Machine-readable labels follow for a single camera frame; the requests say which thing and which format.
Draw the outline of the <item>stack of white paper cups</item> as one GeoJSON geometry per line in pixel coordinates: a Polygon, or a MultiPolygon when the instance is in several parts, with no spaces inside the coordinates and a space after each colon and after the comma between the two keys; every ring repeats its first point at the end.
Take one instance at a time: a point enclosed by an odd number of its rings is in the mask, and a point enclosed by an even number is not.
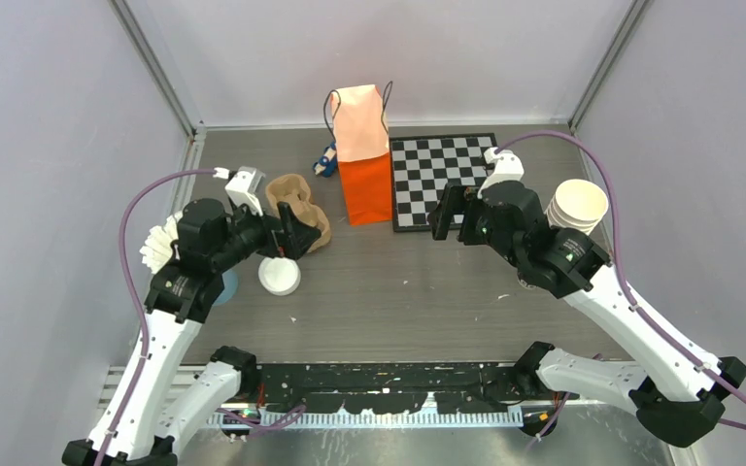
{"type": "Polygon", "coordinates": [[[609,210],[609,198],[595,183],[572,179],[562,182],[545,209],[551,226],[572,228],[588,236],[609,210]]]}

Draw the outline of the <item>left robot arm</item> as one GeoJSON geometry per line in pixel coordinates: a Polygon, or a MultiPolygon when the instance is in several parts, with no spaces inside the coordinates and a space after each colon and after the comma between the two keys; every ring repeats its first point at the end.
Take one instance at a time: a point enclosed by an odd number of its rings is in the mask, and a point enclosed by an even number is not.
{"type": "Polygon", "coordinates": [[[68,443],[65,465],[175,465],[187,443],[228,399],[251,400],[259,387],[253,354],[223,346],[172,404],[166,402],[184,356],[224,289],[222,275],[256,253],[302,257],[321,236],[286,202],[277,216],[246,206],[228,213],[204,198],[187,204],[169,261],[143,303],[145,325],[119,387],[87,438],[68,443]]]}

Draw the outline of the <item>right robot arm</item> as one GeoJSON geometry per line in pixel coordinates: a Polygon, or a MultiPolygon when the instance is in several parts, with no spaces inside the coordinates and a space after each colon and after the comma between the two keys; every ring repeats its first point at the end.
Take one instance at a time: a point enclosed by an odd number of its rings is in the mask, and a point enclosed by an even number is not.
{"type": "Polygon", "coordinates": [[[517,389],[528,398],[570,392],[615,406],[658,439],[686,448],[711,432],[729,391],[707,370],[738,388],[746,365],[719,358],[685,340],[649,306],[639,315],[627,300],[606,250],[585,233],[549,224],[538,195],[517,181],[485,189],[448,183],[428,216],[436,240],[455,216],[458,241],[485,245],[515,267],[519,278],[590,318],[631,359],[601,361],[535,342],[517,360],[517,389]]]}

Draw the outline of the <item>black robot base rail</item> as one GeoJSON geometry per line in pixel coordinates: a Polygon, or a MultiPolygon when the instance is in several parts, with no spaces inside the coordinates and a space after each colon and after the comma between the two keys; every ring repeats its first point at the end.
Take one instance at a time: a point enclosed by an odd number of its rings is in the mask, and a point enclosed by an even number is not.
{"type": "Polygon", "coordinates": [[[264,363],[229,403],[272,413],[396,415],[433,405],[444,415],[499,413],[522,402],[554,407],[563,395],[494,362],[264,363]]]}

